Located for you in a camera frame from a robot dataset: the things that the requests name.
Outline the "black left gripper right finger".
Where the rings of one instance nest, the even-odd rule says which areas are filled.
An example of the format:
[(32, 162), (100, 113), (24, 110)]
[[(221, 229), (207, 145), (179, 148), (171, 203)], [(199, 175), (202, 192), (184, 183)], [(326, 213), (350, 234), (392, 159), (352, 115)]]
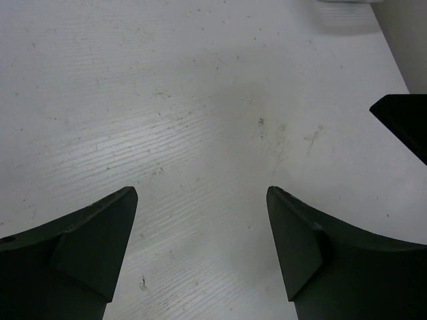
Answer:
[(426, 246), (381, 236), (271, 186), (268, 216), (299, 319), (425, 319)]

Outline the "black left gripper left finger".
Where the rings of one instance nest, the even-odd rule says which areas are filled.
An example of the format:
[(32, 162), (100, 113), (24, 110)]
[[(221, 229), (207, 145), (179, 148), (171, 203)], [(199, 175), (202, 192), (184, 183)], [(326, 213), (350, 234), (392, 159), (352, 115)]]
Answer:
[(138, 196), (124, 187), (1, 238), (2, 319), (102, 319), (117, 286)]

